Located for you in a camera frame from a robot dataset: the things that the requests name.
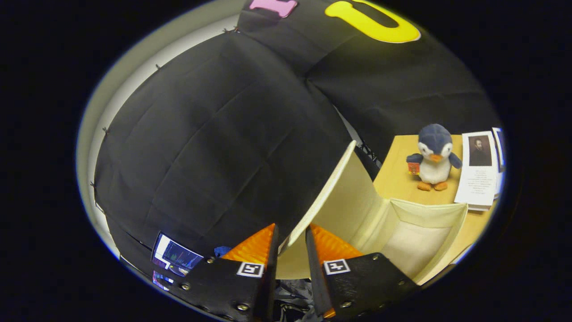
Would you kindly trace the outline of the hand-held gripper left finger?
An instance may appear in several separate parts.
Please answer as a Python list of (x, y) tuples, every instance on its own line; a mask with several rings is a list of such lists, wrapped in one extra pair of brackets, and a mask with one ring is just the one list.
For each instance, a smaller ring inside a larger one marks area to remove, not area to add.
[(271, 322), (278, 261), (278, 227), (271, 224), (225, 256), (201, 261), (174, 281), (170, 293), (203, 314), (233, 322)]

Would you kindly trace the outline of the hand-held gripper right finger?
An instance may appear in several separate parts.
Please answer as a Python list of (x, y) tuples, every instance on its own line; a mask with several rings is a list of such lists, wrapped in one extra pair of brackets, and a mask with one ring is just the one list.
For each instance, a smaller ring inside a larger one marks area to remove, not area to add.
[(348, 321), (388, 309), (421, 291), (382, 253), (363, 254), (316, 224), (306, 229), (314, 310), (325, 321)]

